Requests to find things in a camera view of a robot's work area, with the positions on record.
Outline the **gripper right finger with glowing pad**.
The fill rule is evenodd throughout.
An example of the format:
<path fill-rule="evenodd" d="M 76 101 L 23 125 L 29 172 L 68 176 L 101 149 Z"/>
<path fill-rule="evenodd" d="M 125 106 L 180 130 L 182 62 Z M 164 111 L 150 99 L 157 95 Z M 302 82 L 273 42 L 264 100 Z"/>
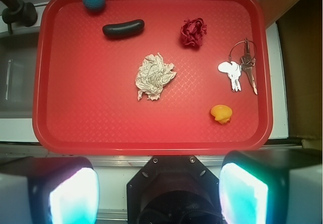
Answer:
<path fill-rule="evenodd" d="M 231 151 L 219 196 L 226 223 L 322 223 L 322 152 Z"/>

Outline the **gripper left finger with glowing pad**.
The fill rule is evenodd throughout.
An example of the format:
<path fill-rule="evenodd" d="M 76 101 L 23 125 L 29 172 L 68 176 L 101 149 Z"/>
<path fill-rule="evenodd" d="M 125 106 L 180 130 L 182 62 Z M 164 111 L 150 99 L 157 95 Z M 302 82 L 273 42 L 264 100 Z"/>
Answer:
<path fill-rule="evenodd" d="M 1 223 L 95 223 L 99 180 L 85 157 L 1 161 Z"/>

